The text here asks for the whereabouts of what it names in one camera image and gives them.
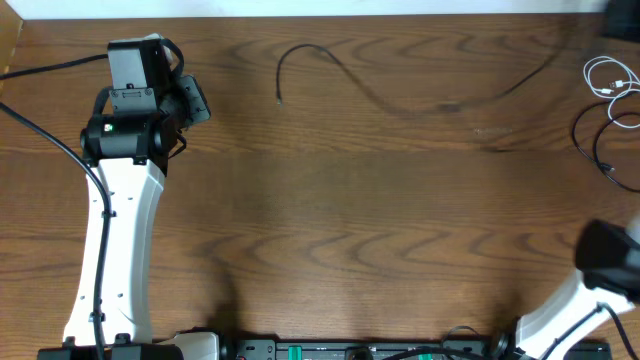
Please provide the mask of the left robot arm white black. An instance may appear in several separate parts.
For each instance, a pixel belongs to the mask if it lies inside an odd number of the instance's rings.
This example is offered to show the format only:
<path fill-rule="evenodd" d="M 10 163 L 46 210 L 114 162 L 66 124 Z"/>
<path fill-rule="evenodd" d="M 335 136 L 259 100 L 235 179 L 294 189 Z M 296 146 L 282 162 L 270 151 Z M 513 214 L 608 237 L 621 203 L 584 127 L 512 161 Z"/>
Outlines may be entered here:
<path fill-rule="evenodd" d="M 211 111 L 180 49 L 159 34 L 107 47 L 112 84 L 82 130 L 88 225 L 77 297 L 63 340 L 76 346 L 152 339 L 148 274 L 156 209 L 184 130 Z"/>

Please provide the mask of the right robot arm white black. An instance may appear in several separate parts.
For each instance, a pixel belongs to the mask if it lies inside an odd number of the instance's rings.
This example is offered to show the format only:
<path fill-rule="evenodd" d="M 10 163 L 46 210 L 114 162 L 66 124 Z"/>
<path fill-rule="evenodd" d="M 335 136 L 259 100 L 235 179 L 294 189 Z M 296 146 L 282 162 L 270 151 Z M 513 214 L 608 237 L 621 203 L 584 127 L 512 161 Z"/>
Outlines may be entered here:
<path fill-rule="evenodd" d="M 639 92 L 639 76 L 618 60 L 601 55 L 588 60 L 583 77 L 601 100 L 575 117 L 570 138 L 575 148 L 611 182 L 637 194 L 611 173 L 614 167 L 598 155 L 601 135 L 611 125 L 627 129 L 620 120 L 637 117 L 637 112 L 613 113 L 614 104 Z M 590 152 L 580 146 L 577 125 L 590 110 L 605 106 L 607 121 L 596 132 Z M 561 286 L 537 309 L 515 321 L 514 330 L 501 335 L 493 347 L 493 359 L 562 359 L 601 324 L 614 322 L 628 356 L 636 359 L 621 314 L 639 307 L 639 218 L 627 226 L 603 220 L 586 224 L 578 238 L 575 269 Z"/>

